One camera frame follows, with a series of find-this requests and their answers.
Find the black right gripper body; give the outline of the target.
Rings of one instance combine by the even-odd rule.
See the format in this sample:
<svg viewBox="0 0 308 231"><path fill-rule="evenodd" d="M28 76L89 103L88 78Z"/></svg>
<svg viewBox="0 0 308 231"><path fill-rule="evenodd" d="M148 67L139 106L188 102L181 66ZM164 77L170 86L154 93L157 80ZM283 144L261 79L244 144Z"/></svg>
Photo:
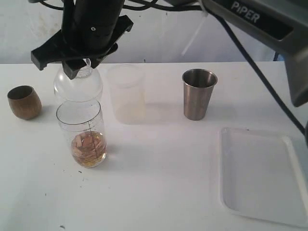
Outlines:
<svg viewBox="0 0 308 231"><path fill-rule="evenodd" d="M56 32L40 47L31 51L31 61L42 71L47 64L61 62L69 79L77 77L78 72L90 59L91 68L96 68L108 55L114 53L125 32L129 32L133 22L126 15L118 18L113 31L106 34L109 26L80 27L72 34Z"/></svg>

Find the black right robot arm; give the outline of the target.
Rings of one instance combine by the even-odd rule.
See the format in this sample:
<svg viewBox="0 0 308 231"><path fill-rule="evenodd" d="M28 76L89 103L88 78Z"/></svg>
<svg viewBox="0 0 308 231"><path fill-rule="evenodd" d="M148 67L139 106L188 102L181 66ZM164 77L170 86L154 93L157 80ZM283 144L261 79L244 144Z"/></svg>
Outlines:
<svg viewBox="0 0 308 231"><path fill-rule="evenodd" d="M134 10L156 9L182 16L213 16L228 22L281 54L285 61L290 97L299 107L308 101L308 3L305 0L136 0ZM122 0L65 0L62 26L31 52L39 70L61 62L69 78L75 78L90 59L96 68L117 50L117 41L132 29L122 13Z"/></svg>

